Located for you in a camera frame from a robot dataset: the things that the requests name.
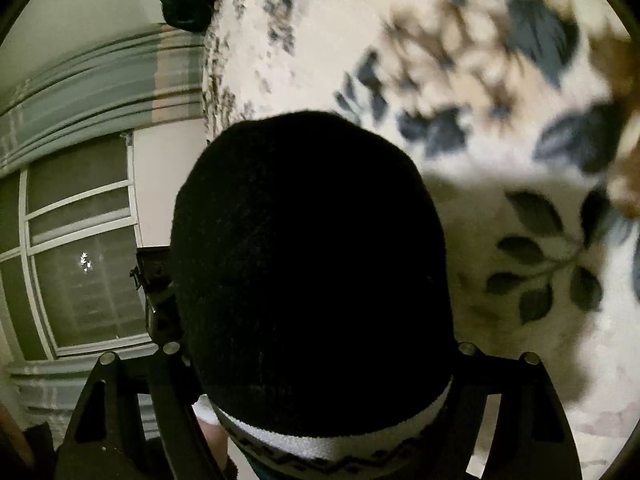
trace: white window frame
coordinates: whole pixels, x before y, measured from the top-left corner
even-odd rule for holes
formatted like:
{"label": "white window frame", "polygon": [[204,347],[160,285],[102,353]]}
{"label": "white window frame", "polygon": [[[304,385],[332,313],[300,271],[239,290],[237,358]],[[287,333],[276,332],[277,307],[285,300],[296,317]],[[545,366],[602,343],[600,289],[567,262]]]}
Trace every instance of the white window frame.
{"label": "white window frame", "polygon": [[[134,346],[148,346],[151,338],[148,334],[143,333],[134,336],[123,337],[108,341],[100,341],[97,343],[59,347],[53,335],[49,318],[47,317],[44,303],[42,301],[42,293],[40,291],[40,283],[36,270],[35,256],[43,251],[47,251],[59,247],[70,242],[82,240],[90,236],[121,229],[123,227],[133,226],[136,238],[136,246],[142,246],[142,235],[138,224],[138,207],[136,203],[136,189],[133,171],[133,137],[132,132],[123,134],[127,143],[127,179],[106,186],[97,187],[63,200],[59,200],[53,204],[49,204],[37,211],[27,214],[27,190],[29,168],[26,167],[20,172],[20,183],[18,187],[18,234],[20,238],[20,246],[0,254],[0,262],[12,258],[20,257],[22,263],[22,272],[24,275],[25,287],[29,305],[31,307],[31,315],[33,317],[40,343],[45,351],[47,360],[53,361],[57,358],[65,358],[79,356],[83,354],[94,354],[107,350],[115,350],[121,348],[131,348]],[[51,233],[57,236],[47,239],[39,244],[31,245],[31,236],[29,232],[29,222],[45,213],[54,211],[60,207],[78,202],[85,198],[97,196],[116,189],[127,188],[129,195],[129,208],[127,210],[119,210],[106,215],[85,219],[73,224],[75,228],[79,228],[74,232],[65,232],[53,230]],[[24,355],[20,349],[17,335],[11,323],[6,299],[4,297],[4,288],[2,287],[2,276],[0,276],[0,322],[6,333],[8,343],[14,360],[24,361]]]}

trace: black beanie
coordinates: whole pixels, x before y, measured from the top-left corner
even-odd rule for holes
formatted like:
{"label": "black beanie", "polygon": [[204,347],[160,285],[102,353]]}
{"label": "black beanie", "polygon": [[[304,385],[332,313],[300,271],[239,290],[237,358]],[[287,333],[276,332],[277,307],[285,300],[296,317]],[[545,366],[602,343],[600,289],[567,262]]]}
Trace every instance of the black beanie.
{"label": "black beanie", "polygon": [[455,344],[442,227],[400,149],[333,114],[235,124],[178,194],[172,275],[217,409],[362,435],[442,396]]}

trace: wall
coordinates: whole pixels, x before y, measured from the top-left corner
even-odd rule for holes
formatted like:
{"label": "wall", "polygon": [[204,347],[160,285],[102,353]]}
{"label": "wall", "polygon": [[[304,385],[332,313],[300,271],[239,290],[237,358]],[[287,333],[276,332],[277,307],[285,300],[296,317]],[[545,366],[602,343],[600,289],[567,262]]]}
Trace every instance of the wall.
{"label": "wall", "polygon": [[159,0],[31,0],[0,45],[0,94],[81,49],[158,22]]}
{"label": "wall", "polygon": [[144,246],[169,244],[175,197],[206,146],[201,119],[134,132],[133,172]]}

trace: rug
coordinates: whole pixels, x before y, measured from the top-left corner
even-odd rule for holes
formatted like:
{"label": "rug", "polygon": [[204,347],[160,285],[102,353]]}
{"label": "rug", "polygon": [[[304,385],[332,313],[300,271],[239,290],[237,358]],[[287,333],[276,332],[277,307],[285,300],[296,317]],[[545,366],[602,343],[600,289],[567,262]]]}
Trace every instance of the rug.
{"label": "rug", "polygon": [[204,112],[210,140],[313,109],[405,150],[444,226],[456,338],[542,357],[595,480],[640,418],[639,229],[606,192],[637,140],[634,56],[606,0],[217,0]]}

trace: leaf pattern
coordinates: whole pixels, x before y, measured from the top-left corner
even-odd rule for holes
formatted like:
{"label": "leaf pattern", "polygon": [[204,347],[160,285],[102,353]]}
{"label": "leaf pattern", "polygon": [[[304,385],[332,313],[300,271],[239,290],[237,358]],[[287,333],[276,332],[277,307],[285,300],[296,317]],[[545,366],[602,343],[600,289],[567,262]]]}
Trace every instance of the leaf pattern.
{"label": "leaf pattern", "polygon": [[353,94],[353,98],[347,100],[345,94],[350,93],[348,89],[345,90],[345,93],[342,92],[334,92],[335,102],[338,104],[340,109],[345,112],[345,115],[348,120],[352,123],[360,126],[362,124],[362,119],[360,117],[362,108],[358,104],[358,101],[355,98],[355,94]]}
{"label": "leaf pattern", "polygon": [[279,44],[282,49],[293,56],[296,48],[296,37],[292,24],[294,3],[296,0],[266,0],[262,8],[269,16],[267,36],[269,44]]}
{"label": "leaf pattern", "polygon": [[514,290],[526,279],[512,272],[496,272],[486,280],[485,291],[489,294],[504,295]]}
{"label": "leaf pattern", "polygon": [[382,83],[375,72],[377,65],[378,53],[372,50],[367,53],[365,59],[356,70],[356,78],[358,81],[373,93],[378,93],[382,89]]}
{"label": "leaf pattern", "polygon": [[356,90],[353,87],[353,78],[349,74],[345,74],[344,94],[352,101],[356,100]]}
{"label": "leaf pattern", "polygon": [[602,286],[592,272],[584,267],[576,266],[571,276],[569,289],[571,301],[585,312],[600,310],[602,300]]}
{"label": "leaf pattern", "polygon": [[580,221],[585,248],[603,239],[612,244],[623,244],[634,228],[632,220],[611,206],[607,192],[602,187],[592,189],[582,202]]}
{"label": "leaf pattern", "polygon": [[551,237],[564,231],[560,215],[544,196],[530,191],[509,192],[506,196],[522,225],[533,234]]}
{"label": "leaf pattern", "polygon": [[510,0],[508,7],[511,31],[507,45],[521,51],[559,88],[560,75],[578,47],[577,23],[563,20],[543,0]]}
{"label": "leaf pattern", "polygon": [[384,119],[388,106],[388,103],[381,93],[376,93],[371,96],[371,114],[373,115],[373,123],[375,126]]}
{"label": "leaf pattern", "polygon": [[566,115],[542,132],[533,157],[575,164],[586,174],[606,170],[618,150],[625,120],[616,103]]}
{"label": "leaf pattern", "polygon": [[550,284],[544,288],[527,290],[520,297],[520,320],[522,324],[537,321],[545,317],[554,302],[554,292]]}
{"label": "leaf pattern", "polygon": [[466,132],[459,126],[459,108],[448,108],[431,119],[406,111],[398,116],[400,134],[411,142],[424,143],[424,155],[434,158],[466,148]]}
{"label": "leaf pattern", "polygon": [[509,236],[498,242],[498,249],[507,253],[521,264],[535,265],[546,260],[542,249],[530,238]]}
{"label": "leaf pattern", "polygon": [[[540,237],[562,237],[568,244],[574,246],[574,253],[562,259],[555,260],[545,256],[540,245],[529,237],[507,236],[497,243],[497,248],[520,264],[538,266],[546,264],[542,269],[537,267],[521,274],[512,272],[498,272],[489,277],[486,282],[486,292],[490,294],[508,294],[519,285],[527,282],[546,281],[544,288],[526,290],[520,296],[520,320],[523,324],[542,319],[549,313],[554,302],[552,279],[562,269],[573,266],[569,296],[572,302],[584,312],[600,309],[602,300],[602,286],[596,276],[585,267],[577,265],[583,251],[597,239],[598,233],[610,229],[611,216],[607,216],[610,206],[606,197],[601,196],[602,190],[592,190],[582,204],[580,219],[584,231],[584,241],[579,242],[564,232],[561,218],[555,206],[544,196],[531,191],[515,191],[505,193],[513,208],[516,210],[521,224],[533,234]],[[640,252],[640,244],[636,248],[636,256]],[[640,278],[640,262],[636,278]]]}

